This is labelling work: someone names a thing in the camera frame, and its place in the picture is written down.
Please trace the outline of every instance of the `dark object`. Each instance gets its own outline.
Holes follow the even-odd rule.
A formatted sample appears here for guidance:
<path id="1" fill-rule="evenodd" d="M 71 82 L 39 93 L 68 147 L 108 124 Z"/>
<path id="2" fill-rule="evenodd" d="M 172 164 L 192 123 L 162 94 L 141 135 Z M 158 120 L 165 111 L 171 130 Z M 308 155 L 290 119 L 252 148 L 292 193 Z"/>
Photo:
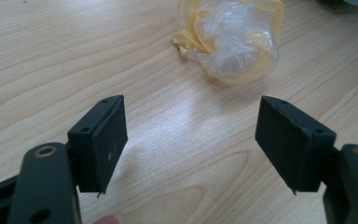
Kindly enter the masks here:
<path id="1" fill-rule="evenodd" d="M 81 223 L 76 186 L 105 193 L 127 143 L 124 97 L 101 100 L 68 138 L 29 150 L 20 174 L 0 183 L 0 223 Z"/>
<path id="2" fill-rule="evenodd" d="M 287 186 L 316 192 L 327 186 L 328 223 L 358 223 L 358 145 L 334 148 L 336 134 L 295 106 L 262 96 L 255 140 Z"/>

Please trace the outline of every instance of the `crumpled yellow wrapper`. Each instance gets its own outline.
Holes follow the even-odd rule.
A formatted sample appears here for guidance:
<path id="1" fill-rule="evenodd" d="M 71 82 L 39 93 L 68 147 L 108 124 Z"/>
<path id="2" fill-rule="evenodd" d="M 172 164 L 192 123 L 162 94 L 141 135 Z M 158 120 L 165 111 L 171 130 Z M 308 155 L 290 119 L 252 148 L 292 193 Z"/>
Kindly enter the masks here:
<path id="1" fill-rule="evenodd" d="M 173 35 L 173 44 L 176 45 L 182 56 L 191 58 L 189 55 L 198 56 L 198 58 L 212 56 L 217 51 L 216 39 L 213 37 L 205 38 L 200 34 L 200 27 L 205 22 L 208 8 L 200 7 L 201 1 L 208 0 L 180 0 L 178 5 L 178 27 L 179 31 Z M 255 57 L 257 61 L 250 67 L 242 69 L 243 73 L 229 73 L 224 70 L 216 71 L 212 63 L 206 63 L 203 60 L 197 60 L 204 67 L 206 74 L 213 80 L 223 82 L 228 85 L 235 85 L 255 79 L 267 73 L 275 64 L 277 59 L 276 46 L 278 45 L 283 20 L 283 3 L 280 0 L 238 0 L 240 4 L 251 4 L 255 10 L 267 12 L 271 15 L 269 21 L 270 32 L 273 41 L 271 42 L 263 35 L 262 31 L 252 30 L 243 35 L 247 44 L 253 45 L 256 49 Z"/>

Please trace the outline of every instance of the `plastic wrapped item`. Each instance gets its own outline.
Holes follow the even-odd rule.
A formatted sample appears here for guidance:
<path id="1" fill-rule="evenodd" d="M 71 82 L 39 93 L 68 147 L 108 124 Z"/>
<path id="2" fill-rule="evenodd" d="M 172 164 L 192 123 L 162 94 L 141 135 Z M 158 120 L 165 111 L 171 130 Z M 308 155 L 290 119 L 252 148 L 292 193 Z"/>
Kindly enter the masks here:
<path id="1" fill-rule="evenodd" d="M 241 84 L 276 62 L 282 19 L 280 0 L 181 0 L 173 43 L 212 79 Z"/>

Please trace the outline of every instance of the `wooden table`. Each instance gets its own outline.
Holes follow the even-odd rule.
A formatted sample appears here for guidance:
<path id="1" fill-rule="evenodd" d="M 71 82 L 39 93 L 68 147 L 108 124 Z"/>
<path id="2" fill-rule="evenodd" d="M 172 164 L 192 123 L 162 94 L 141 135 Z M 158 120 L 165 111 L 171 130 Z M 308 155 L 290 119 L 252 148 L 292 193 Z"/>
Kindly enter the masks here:
<path id="1" fill-rule="evenodd" d="M 244 85 L 210 82 L 172 44 L 177 2 L 0 1 L 0 181 L 24 153 L 124 94 L 129 142 L 85 223 L 325 223 L 255 141 L 261 95 L 287 100 L 358 144 L 358 7 L 287 0 L 279 61 Z"/>

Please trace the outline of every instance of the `yellow object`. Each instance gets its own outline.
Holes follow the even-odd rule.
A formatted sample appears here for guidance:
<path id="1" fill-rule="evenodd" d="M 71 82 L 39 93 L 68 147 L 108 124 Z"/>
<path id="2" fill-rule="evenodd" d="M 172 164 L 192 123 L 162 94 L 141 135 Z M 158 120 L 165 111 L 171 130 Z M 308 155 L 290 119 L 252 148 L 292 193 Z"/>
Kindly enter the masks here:
<path id="1" fill-rule="evenodd" d="M 207 24 L 208 14 L 213 13 L 210 6 L 203 7 L 208 0 L 180 0 L 178 5 L 178 26 L 179 32 L 173 35 L 173 44 L 175 44 L 182 56 L 194 59 L 192 55 L 197 56 L 197 60 L 205 68 L 206 74 L 212 77 L 214 80 L 227 84 L 240 84 L 251 79 L 255 79 L 265 73 L 272 67 L 276 61 L 277 53 L 276 46 L 279 43 L 282 30 L 283 20 L 283 3 L 280 0 L 229 0 L 228 4 L 244 4 L 251 6 L 251 9 L 260 10 L 261 12 L 268 13 L 271 16 L 269 21 L 270 32 L 273 35 L 273 40 L 267 39 L 268 35 L 265 35 L 263 31 L 253 29 L 252 25 L 258 24 L 252 21 L 249 31 L 245 31 L 241 38 L 246 39 L 246 46 L 251 45 L 255 48 L 251 53 L 254 55 L 254 62 L 246 63 L 248 66 L 243 68 L 243 64 L 232 63 L 226 66 L 226 68 L 220 68 L 220 70 L 214 69 L 216 66 L 216 60 L 214 62 L 211 57 L 218 50 L 218 43 L 216 43 L 216 37 L 200 33 L 200 27 Z M 221 2 L 214 1 L 217 7 L 221 7 Z M 220 24 L 221 18 L 217 18 L 216 21 Z"/>

